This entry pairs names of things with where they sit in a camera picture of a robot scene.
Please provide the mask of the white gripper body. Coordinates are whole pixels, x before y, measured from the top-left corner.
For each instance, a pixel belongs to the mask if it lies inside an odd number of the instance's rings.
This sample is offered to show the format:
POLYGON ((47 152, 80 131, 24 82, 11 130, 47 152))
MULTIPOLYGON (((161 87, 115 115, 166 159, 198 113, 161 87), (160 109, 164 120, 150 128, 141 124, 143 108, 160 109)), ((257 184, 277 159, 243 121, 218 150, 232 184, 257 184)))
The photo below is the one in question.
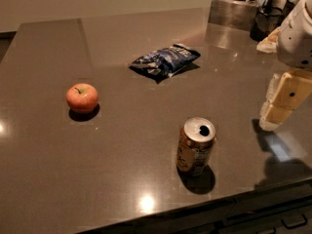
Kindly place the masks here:
POLYGON ((312 0, 299 0, 282 22, 277 57, 288 66, 312 69, 312 0))

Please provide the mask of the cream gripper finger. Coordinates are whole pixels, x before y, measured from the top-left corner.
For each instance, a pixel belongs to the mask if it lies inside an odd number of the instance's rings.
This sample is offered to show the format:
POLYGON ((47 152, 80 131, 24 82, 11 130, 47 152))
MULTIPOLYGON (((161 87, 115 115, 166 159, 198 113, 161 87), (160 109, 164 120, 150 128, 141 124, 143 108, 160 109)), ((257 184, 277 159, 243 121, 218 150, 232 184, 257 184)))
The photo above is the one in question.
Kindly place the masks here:
POLYGON ((274 98, 260 109, 259 126, 266 132, 275 131, 312 94, 311 71, 293 69, 280 75, 274 98))
POLYGON ((281 75, 278 73, 275 73, 273 77, 271 78, 269 85, 268 85, 267 92, 266 92, 266 99, 268 101, 271 101, 274 98, 275 93, 278 89, 280 80, 281 80, 281 75))

